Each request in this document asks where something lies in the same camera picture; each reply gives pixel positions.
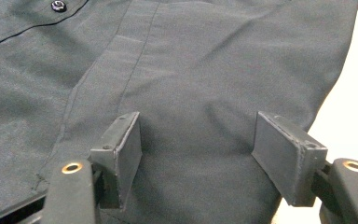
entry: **white background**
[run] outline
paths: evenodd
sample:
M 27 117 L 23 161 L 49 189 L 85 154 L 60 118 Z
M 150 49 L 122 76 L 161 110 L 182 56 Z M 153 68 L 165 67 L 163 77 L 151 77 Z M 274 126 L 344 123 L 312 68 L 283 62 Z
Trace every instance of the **white background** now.
M 344 70 L 324 101 L 309 134 L 328 147 L 328 161 L 337 158 L 358 160 L 358 13 Z M 294 208 L 282 200 L 272 223 L 319 224 L 320 205 L 318 201 L 313 208 Z

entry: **cloth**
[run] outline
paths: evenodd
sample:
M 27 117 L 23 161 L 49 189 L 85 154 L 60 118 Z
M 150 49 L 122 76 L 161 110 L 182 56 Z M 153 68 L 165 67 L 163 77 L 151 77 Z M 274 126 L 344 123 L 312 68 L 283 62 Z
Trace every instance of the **cloth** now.
M 141 112 L 143 157 L 106 223 L 268 223 L 258 110 L 304 130 L 338 79 L 355 0 L 0 1 L 0 210 Z

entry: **black button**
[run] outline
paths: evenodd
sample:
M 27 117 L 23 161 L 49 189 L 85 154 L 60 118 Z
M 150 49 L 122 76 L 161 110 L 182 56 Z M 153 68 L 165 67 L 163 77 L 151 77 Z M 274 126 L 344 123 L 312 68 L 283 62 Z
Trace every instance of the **black button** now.
M 66 4 L 63 1 L 54 1 L 51 3 L 51 8 L 56 12 L 66 11 Z

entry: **brass insert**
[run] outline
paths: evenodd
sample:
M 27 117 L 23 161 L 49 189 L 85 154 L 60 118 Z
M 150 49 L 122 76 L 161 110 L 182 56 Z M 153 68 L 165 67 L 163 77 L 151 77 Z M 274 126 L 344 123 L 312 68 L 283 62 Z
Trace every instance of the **brass insert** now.
M 76 173 L 77 171 L 81 170 L 81 168 L 83 168 L 82 163 L 71 162 L 71 163 L 65 165 L 64 167 L 62 167 L 62 173 L 66 174 L 66 175 L 73 174 L 73 173 Z
M 344 161 L 343 164 L 348 169 L 358 173 L 358 162 L 357 161 Z

